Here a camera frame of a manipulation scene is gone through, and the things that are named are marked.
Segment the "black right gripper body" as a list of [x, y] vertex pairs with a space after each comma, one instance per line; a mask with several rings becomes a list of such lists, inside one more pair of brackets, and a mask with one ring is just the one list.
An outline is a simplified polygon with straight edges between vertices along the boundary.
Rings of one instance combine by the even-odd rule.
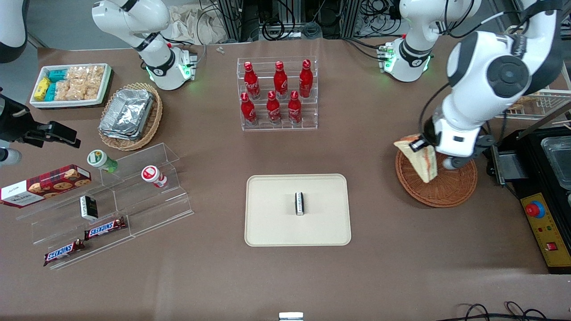
[[34, 120], [30, 110], [4, 95], [0, 96], [0, 139], [6, 142], [20, 142], [26, 144], [29, 141], [27, 134], [37, 130], [41, 124]]

